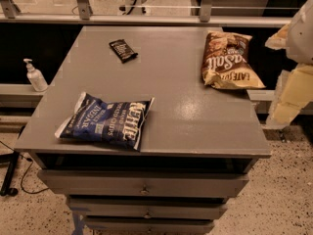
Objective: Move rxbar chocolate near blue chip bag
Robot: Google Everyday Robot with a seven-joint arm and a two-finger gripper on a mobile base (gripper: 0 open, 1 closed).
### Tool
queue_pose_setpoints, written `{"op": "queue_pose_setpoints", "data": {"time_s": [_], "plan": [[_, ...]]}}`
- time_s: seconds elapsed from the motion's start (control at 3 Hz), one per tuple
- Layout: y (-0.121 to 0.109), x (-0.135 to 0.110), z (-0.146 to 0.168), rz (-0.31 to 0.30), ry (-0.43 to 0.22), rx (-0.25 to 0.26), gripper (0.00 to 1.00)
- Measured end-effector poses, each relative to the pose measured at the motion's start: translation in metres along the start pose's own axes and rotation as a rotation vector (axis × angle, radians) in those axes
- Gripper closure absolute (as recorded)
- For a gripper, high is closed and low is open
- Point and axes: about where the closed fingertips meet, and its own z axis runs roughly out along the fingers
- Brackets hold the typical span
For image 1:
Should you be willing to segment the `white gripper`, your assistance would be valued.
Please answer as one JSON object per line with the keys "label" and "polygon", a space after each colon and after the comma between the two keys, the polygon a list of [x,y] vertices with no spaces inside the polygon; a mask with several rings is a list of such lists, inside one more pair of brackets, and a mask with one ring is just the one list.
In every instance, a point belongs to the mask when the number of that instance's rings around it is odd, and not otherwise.
{"label": "white gripper", "polygon": [[291,23],[270,36],[265,46],[286,49],[289,59],[303,63],[292,71],[282,70],[277,80],[266,127],[283,129],[313,101],[313,0],[307,0]]}

